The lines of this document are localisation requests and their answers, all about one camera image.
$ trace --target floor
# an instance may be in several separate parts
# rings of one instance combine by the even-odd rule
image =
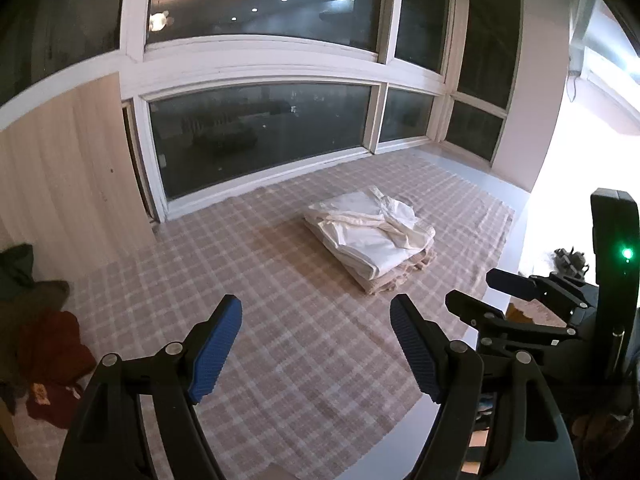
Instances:
[[[569,91],[574,95],[572,82]],[[590,195],[598,187],[640,200],[640,124],[591,82],[578,79],[558,115],[540,176],[531,193],[520,272],[546,275],[553,250],[584,252],[594,283]]]
[[[223,293],[242,298],[241,332],[214,393],[196,410],[229,478],[248,480],[269,462],[300,478],[336,478],[376,447],[382,451],[348,474],[373,478],[367,466],[373,456],[399,466],[385,478],[401,479],[422,447],[434,406],[420,400],[387,327],[395,293],[364,296],[300,225],[303,206],[363,182],[377,182],[433,223],[437,266],[398,292],[450,338],[465,335],[466,326],[444,308],[444,295],[458,288],[482,298],[489,268],[516,266],[514,233],[522,232],[528,195],[433,146],[326,168],[169,222],[155,247],[74,286],[67,307],[78,316],[83,340],[96,356],[117,351],[125,359],[182,340]],[[499,294],[484,298],[506,306]],[[474,335],[465,337],[472,342]],[[409,409],[413,416],[401,420]],[[336,412],[338,420],[327,416]],[[152,406],[143,403],[147,413]],[[145,415],[156,471],[170,478],[152,419]],[[34,424],[24,410],[16,421],[20,453],[39,478],[52,478],[64,432]]]
[[[529,193],[483,170],[470,167],[468,160],[449,153],[436,144],[425,144],[416,151],[425,160],[481,187],[516,212],[510,236],[497,266],[499,269],[516,272],[527,228]],[[487,290],[482,300],[503,311],[506,311],[509,303],[506,294],[492,289]],[[477,334],[475,329],[469,327],[463,340],[475,346]],[[403,479],[414,466],[431,431],[437,411],[438,405],[432,402],[430,397],[423,395],[392,431],[336,480]]]

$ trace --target folded white sheet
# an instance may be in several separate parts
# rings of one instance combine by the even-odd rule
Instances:
[[[304,215],[322,232],[332,253],[366,280],[419,253],[435,236],[435,229],[411,206],[375,186],[312,204]]]

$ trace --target red clothing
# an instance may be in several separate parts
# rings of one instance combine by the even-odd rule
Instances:
[[[76,316],[48,311],[21,327],[18,364],[30,383],[70,386],[93,370],[96,362],[80,342]]]

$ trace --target wooden panel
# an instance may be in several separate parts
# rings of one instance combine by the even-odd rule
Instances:
[[[154,242],[118,74],[55,97],[0,132],[0,204],[0,248],[32,243],[39,279],[74,280]]]

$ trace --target window frame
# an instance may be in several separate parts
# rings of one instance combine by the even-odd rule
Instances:
[[[452,149],[455,152],[458,150],[462,150],[466,155],[473,159],[475,162],[480,162],[482,166],[490,168],[494,164],[495,155],[498,152],[498,147],[500,146],[500,140],[502,139],[502,135],[504,133],[504,127],[506,124],[507,116],[509,115],[509,111],[511,108],[511,102],[513,101],[513,93],[515,90],[516,76],[518,74],[518,67],[520,64],[520,53],[522,52],[522,36],[524,30],[524,0],[520,0],[520,30],[518,32],[518,47],[516,50],[516,62],[513,69],[513,76],[511,78],[511,88],[509,92],[509,99],[507,102],[507,106],[505,108],[499,107],[485,101],[484,99],[480,99],[478,97],[465,94],[458,90],[459,82],[460,82],[460,71],[462,70],[462,58],[465,52],[465,41],[466,41],[466,28],[468,24],[468,13],[469,13],[469,0],[456,0],[456,12],[457,15],[455,17],[456,25],[458,28],[456,29],[456,43],[455,46],[452,47],[452,51],[455,55],[454,66],[452,67],[451,72],[447,72],[448,79],[446,80],[447,86],[447,95],[443,99],[443,103],[440,105],[441,108],[439,110],[440,117],[437,126],[434,126],[435,132],[433,140],[436,142],[443,143],[444,146]],[[447,139],[447,131],[449,129],[449,123],[451,120],[451,114],[453,112],[453,105],[455,101],[460,101],[483,112],[487,112],[496,117],[500,117],[502,119],[502,126],[500,128],[500,133],[498,134],[498,139],[494,146],[494,151],[491,156],[491,159],[487,161],[485,158],[475,155],[474,153],[468,152],[464,148],[460,148],[455,144],[448,142]]]
[[[453,102],[475,99],[456,92],[465,46],[468,0],[449,0],[439,72],[395,58],[401,2],[382,0],[378,52],[375,53],[318,40],[253,34],[201,36],[146,44],[149,0],[122,0],[119,49],[56,72],[13,97],[0,107],[0,130],[62,92],[97,77],[119,72],[121,98],[132,102],[142,161],[161,221],[178,218],[257,186],[345,160],[433,141],[447,146],[446,131]],[[522,43],[523,8],[521,5],[520,44],[514,80]],[[284,164],[167,200],[151,131],[149,103],[206,89],[268,82],[335,82],[371,86],[363,147]],[[434,96],[430,120],[423,136],[379,142],[389,88]],[[510,108],[501,110],[491,104],[475,104],[489,113],[505,116]]]

